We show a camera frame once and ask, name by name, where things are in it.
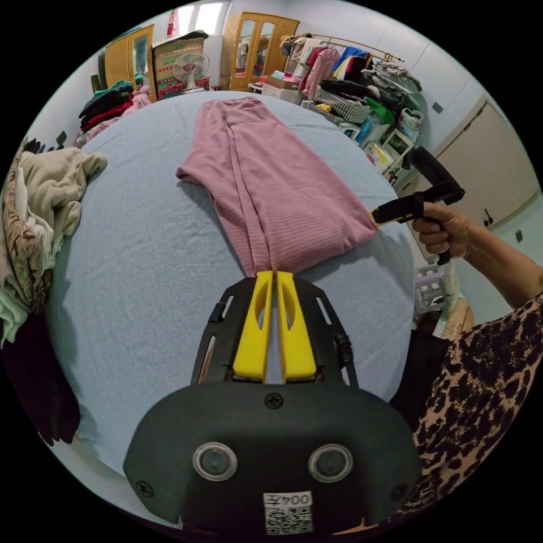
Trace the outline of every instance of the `window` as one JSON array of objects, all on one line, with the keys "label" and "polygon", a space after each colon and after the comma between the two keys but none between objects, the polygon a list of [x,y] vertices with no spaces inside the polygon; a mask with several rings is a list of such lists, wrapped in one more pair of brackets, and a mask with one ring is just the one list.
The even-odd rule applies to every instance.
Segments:
[{"label": "window", "polygon": [[203,30],[210,36],[221,35],[229,2],[195,2],[177,9],[178,36]]}]

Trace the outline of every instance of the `hand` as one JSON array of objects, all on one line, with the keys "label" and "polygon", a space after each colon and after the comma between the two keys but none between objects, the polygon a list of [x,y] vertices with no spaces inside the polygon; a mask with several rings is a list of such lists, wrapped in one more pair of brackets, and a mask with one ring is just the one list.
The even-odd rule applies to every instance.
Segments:
[{"label": "hand", "polygon": [[[426,221],[425,217],[435,219]],[[440,255],[449,249],[451,258],[464,258],[469,246],[469,220],[446,205],[424,204],[424,217],[416,219],[413,230],[419,233],[420,243],[431,255]]]}]

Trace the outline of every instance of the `mirror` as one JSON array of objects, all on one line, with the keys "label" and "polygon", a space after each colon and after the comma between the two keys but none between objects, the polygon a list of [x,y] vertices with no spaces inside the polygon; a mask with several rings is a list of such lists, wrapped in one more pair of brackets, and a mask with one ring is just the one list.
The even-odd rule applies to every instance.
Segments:
[{"label": "mirror", "polygon": [[136,81],[137,91],[139,91],[143,85],[149,85],[147,38],[148,36],[139,36],[136,38],[132,49],[134,79]]},{"label": "mirror", "polygon": [[255,24],[255,21],[243,21],[242,30],[239,35],[238,48],[234,51],[234,54],[236,55],[236,73],[234,77],[246,77],[247,75],[249,48],[251,46]]},{"label": "mirror", "polygon": [[268,47],[270,45],[270,40],[272,39],[274,28],[275,25],[273,23],[264,23],[262,25],[262,31],[256,46],[255,66],[253,68],[254,77],[260,77],[264,73],[266,55],[268,54]]}]

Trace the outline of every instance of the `wooden wardrobe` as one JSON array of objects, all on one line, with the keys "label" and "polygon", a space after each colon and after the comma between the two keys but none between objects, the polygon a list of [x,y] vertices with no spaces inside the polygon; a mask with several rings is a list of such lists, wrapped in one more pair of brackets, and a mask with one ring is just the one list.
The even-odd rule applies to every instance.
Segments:
[{"label": "wooden wardrobe", "polygon": [[131,81],[136,88],[136,75],[141,75],[143,83],[149,85],[150,100],[157,101],[152,57],[153,28],[153,24],[139,28],[108,44],[104,59],[108,87],[125,80]]},{"label": "wooden wardrobe", "polygon": [[226,23],[220,85],[223,91],[248,92],[261,75],[283,70],[282,36],[292,36],[300,21],[279,15],[242,11]]}]

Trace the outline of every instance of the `bed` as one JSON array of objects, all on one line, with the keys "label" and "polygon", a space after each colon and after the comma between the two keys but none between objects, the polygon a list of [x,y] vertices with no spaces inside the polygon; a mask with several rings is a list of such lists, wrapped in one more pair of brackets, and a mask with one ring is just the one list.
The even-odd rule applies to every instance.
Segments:
[{"label": "bed", "polygon": [[[81,423],[80,443],[53,450],[89,488],[145,518],[152,515],[136,497],[120,497],[132,435],[152,405],[189,384],[210,311],[243,277],[207,194],[178,186],[175,172],[189,153],[200,105],[244,96],[175,97],[94,137],[83,151],[105,154],[108,166],[89,184],[79,227],[57,256],[46,318]],[[326,119],[275,98],[259,99],[367,209],[395,197],[360,148]],[[358,249],[300,274],[324,289],[342,320],[360,386],[386,401],[399,386],[412,325],[409,236],[405,225],[386,225]],[[280,382],[275,328],[267,381]],[[83,474],[85,463],[95,477]],[[113,486],[104,490],[107,485]]]}]

